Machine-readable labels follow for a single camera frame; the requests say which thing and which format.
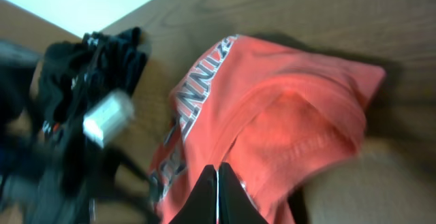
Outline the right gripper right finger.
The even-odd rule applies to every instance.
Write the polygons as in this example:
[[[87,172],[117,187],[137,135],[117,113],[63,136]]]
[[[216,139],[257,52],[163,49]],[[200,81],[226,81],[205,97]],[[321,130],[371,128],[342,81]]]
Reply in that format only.
[[[219,167],[217,199],[219,224],[267,224],[229,163],[222,163]]]

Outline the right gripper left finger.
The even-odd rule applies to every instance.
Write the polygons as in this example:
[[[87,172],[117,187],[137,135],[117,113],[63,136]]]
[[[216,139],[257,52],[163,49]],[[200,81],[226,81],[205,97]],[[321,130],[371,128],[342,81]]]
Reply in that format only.
[[[206,165],[185,205],[170,224],[215,224],[216,222],[217,172],[212,165]]]

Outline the red t-shirt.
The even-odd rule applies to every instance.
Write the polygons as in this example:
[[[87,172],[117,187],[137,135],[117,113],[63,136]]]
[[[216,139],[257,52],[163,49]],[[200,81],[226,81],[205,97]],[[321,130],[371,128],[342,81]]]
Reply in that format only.
[[[268,223],[293,223],[291,192],[353,157],[382,67],[231,35],[207,50],[170,94],[172,130],[151,174],[155,205],[169,223],[205,166],[228,163]]]

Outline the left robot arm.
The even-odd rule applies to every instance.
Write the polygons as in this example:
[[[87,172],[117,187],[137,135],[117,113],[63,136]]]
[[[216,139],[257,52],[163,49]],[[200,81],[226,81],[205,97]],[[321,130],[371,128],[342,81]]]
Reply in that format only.
[[[161,187],[112,142],[134,117],[146,65],[136,37],[51,45],[36,97],[25,67],[1,66],[1,207],[25,223],[90,223],[96,202],[121,202],[158,223]]]

